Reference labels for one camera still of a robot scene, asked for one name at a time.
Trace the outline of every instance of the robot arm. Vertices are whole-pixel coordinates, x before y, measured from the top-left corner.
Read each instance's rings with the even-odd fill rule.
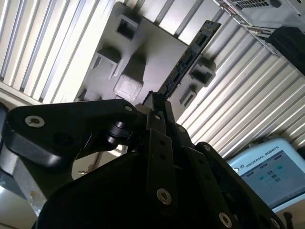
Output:
[[[285,228],[208,143],[193,145],[162,94],[145,105],[143,113],[125,100],[8,113],[0,167],[39,216],[37,229]],[[72,180],[75,159],[117,145],[127,153]]]

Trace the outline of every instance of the bolt head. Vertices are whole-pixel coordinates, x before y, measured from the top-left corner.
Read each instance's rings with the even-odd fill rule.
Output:
[[[230,220],[230,218],[223,212],[219,213],[219,219],[220,221],[224,224],[224,226],[226,228],[231,228],[232,227],[232,221]]]
[[[160,118],[160,116],[158,116],[158,115],[154,115],[154,117],[156,118],[156,119],[158,119],[158,120],[160,120],[161,118]]]
[[[185,129],[182,126],[178,127],[178,129],[183,133],[185,132]]]
[[[27,116],[24,119],[24,122],[26,125],[34,128],[41,128],[45,125],[44,120],[41,117],[35,115]]]
[[[209,146],[207,146],[207,145],[204,145],[204,148],[205,148],[206,151],[210,151],[210,150],[211,150],[211,149],[209,148]]]
[[[276,228],[281,229],[281,226],[278,224],[278,222],[274,218],[270,218],[270,220],[276,226]]]
[[[164,188],[160,188],[157,190],[157,198],[164,205],[170,205],[172,202],[171,194]]]
[[[133,111],[133,109],[132,109],[130,106],[125,106],[125,109],[126,109],[127,111]]]

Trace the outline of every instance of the corrugated metal panel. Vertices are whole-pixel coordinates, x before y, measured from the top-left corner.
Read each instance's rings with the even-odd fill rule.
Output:
[[[114,3],[1,1],[0,93],[17,105],[61,102],[80,86]]]
[[[212,0],[125,0],[189,44],[206,19],[222,24],[204,51],[216,77],[179,123],[223,156],[278,133],[305,145],[304,78]],[[74,101],[115,0],[0,2],[0,96],[16,105]]]
[[[305,77],[230,18],[221,29],[203,53],[214,60],[216,77],[178,123],[195,144],[208,142],[222,156],[274,134],[305,146]]]

